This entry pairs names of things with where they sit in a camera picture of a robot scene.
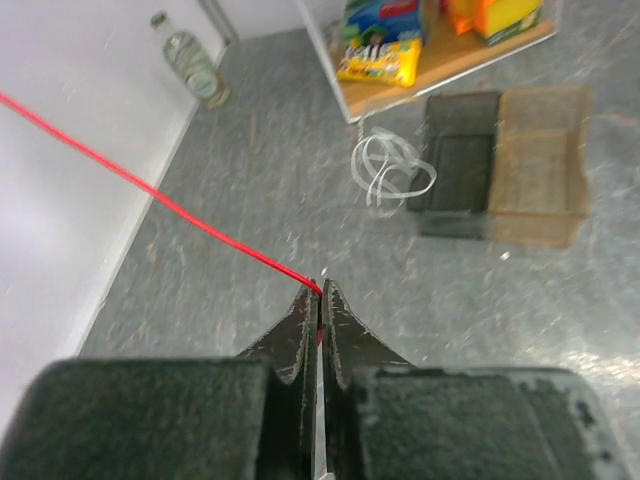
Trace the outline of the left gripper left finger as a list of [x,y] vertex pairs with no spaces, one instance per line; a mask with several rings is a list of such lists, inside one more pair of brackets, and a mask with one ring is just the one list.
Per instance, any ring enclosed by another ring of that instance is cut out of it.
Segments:
[[233,357],[80,358],[31,383],[1,444],[5,479],[310,479],[319,297]]

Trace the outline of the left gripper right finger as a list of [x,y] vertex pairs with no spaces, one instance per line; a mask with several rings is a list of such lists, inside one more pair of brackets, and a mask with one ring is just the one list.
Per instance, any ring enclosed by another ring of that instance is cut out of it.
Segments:
[[595,391],[552,367],[420,368],[323,287],[325,451],[337,479],[626,479]]

